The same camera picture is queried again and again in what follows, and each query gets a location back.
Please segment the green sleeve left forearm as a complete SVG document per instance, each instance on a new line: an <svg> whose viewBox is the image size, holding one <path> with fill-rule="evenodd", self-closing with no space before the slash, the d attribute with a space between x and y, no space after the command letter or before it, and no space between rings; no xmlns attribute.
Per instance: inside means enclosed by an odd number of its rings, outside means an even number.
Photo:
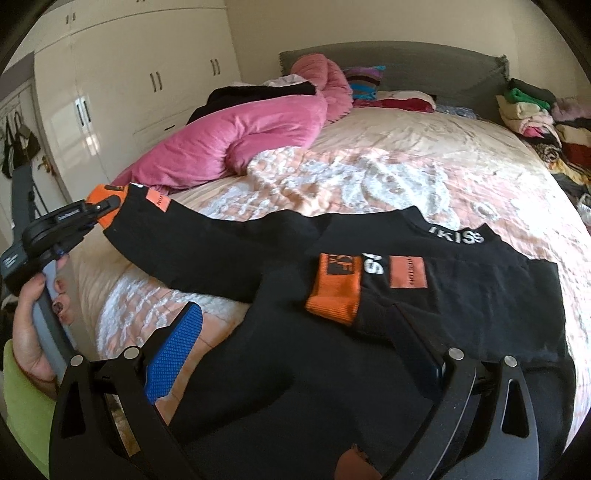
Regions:
<svg viewBox="0 0 591 480"><path fill-rule="evenodd" d="M18 366L9 340L3 352L3 398L7 425L36 469L49 478L49 446L55 401L42 393Z"/></svg>

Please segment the person's left hand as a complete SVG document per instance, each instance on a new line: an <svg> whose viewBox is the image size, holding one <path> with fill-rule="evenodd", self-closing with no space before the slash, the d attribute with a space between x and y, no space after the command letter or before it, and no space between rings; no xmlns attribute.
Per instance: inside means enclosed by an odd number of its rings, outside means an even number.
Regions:
<svg viewBox="0 0 591 480"><path fill-rule="evenodd" d="M69 256L64 255L56 262L56 278L53 288L57 293L51 300L50 311L62 326L73 322L71 299L65 277L65 267ZM46 292L47 278L44 273L35 274L28 280L18 294L17 307L13 321L12 350L17 366L25 377L39 390L54 390L57 374L50 364L43 346L45 335L42 318L41 297Z"/></svg>

